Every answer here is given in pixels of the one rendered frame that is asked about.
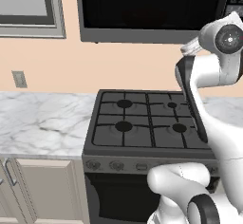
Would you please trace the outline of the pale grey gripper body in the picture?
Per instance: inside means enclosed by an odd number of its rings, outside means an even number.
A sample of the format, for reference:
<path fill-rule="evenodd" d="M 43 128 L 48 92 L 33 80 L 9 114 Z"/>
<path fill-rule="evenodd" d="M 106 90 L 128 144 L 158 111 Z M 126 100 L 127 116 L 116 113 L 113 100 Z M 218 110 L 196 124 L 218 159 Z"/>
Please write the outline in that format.
<path fill-rule="evenodd" d="M 201 50 L 202 47 L 199 44 L 199 40 L 197 37 L 180 48 L 183 56 L 194 56 Z"/>

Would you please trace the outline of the black oven door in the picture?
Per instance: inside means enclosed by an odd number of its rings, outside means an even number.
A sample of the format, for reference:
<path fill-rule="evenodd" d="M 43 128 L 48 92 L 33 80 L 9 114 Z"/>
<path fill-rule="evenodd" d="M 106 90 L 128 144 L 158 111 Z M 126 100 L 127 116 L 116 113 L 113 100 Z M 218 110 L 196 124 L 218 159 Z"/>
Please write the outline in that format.
<path fill-rule="evenodd" d="M 84 174 L 90 224 L 146 224 L 159 206 L 146 175 Z"/>

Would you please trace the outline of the beige cupboard door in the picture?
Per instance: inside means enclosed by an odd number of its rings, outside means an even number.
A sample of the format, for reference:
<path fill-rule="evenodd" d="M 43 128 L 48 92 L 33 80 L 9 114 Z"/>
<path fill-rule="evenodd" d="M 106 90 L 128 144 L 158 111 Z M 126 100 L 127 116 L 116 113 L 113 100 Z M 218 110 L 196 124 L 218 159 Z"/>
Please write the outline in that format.
<path fill-rule="evenodd" d="M 0 157 L 0 224 L 34 224 L 19 174 L 10 159 L 9 170 L 17 179 L 17 184 L 12 187 L 3 166 L 4 159 L 7 158 Z"/>
<path fill-rule="evenodd" d="M 34 224 L 84 224 L 71 160 L 18 159 Z"/>

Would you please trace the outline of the black gas range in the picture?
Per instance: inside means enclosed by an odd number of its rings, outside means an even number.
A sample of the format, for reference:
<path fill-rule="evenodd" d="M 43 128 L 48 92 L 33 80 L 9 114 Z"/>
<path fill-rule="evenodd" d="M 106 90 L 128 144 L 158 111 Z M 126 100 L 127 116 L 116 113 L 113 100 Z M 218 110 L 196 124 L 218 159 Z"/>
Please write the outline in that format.
<path fill-rule="evenodd" d="M 86 163 L 96 160 L 97 170 Z M 124 164 L 122 171 L 111 161 Z M 208 167 L 213 193 L 219 173 L 212 150 L 197 135 L 183 94 L 179 91 L 99 91 L 88 127 L 84 173 L 146 175 L 161 164 L 200 162 Z"/>

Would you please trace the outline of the grey range knob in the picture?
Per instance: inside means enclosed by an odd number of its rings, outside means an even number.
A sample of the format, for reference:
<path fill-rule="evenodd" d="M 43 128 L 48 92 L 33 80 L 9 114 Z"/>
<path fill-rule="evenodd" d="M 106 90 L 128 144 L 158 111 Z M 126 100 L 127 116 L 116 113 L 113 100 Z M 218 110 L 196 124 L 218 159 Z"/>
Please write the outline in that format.
<path fill-rule="evenodd" d="M 116 171 L 122 171 L 124 164 L 120 161 L 114 160 L 109 163 L 109 166 L 111 169 L 116 170 Z"/>
<path fill-rule="evenodd" d="M 86 166 L 89 168 L 89 169 L 92 169 L 92 170 L 97 170 L 100 168 L 101 164 L 99 162 L 97 162 L 96 160 L 89 160 L 87 163 L 86 163 Z"/>

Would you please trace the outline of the grey glass-front wall cupboard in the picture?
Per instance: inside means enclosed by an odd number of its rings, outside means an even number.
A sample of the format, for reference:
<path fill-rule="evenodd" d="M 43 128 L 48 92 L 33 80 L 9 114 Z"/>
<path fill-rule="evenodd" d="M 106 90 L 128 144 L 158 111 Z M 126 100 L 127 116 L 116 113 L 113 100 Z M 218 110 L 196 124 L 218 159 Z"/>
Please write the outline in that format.
<path fill-rule="evenodd" d="M 62 0 L 0 0 L 0 38 L 65 39 Z"/>

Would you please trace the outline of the grey wall socket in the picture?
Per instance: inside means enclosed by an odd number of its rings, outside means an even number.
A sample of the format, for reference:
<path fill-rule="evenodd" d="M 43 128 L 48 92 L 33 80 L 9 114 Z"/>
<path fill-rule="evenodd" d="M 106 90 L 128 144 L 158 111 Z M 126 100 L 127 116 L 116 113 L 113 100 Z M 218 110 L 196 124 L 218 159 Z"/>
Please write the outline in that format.
<path fill-rule="evenodd" d="M 12 70 L 13 80 L 17 88 L 27 88 L 27 81 L 23 71 Z"/>

